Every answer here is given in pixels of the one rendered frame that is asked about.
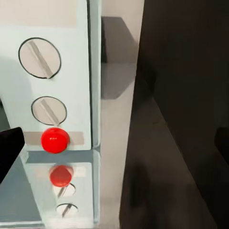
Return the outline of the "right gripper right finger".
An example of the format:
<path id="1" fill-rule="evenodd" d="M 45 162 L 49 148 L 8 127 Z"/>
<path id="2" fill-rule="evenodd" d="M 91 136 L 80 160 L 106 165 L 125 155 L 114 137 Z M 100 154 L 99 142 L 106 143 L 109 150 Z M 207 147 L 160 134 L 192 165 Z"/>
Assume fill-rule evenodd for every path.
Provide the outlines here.
<path id="1" fill-rule="evenodd" d="M 214 145 L 218 151 L 222 154 L 227 164 L 229 165 L 229 129 L 224 127 L 218 127 L 215 138 Z"/>

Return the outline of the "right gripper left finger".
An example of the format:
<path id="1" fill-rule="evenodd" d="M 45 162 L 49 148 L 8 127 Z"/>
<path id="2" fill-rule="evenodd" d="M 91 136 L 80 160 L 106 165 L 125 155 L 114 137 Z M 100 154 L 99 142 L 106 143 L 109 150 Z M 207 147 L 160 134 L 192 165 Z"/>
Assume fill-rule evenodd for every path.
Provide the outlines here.
<path id="1" fill-rule="evenodd" d="M 25 145 L 20 127 L 0 132 L 0 184 Z"/>

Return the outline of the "microwave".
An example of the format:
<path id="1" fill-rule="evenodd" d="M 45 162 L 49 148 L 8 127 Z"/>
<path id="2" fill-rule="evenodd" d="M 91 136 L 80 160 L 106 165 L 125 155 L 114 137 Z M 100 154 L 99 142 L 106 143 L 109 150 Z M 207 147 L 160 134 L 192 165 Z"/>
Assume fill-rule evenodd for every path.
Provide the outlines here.
<path id="1" fill-rule="evenodd" d="M 101 0 L 0 0 L 0 132 L 23 151 L 100 144 Z"/>

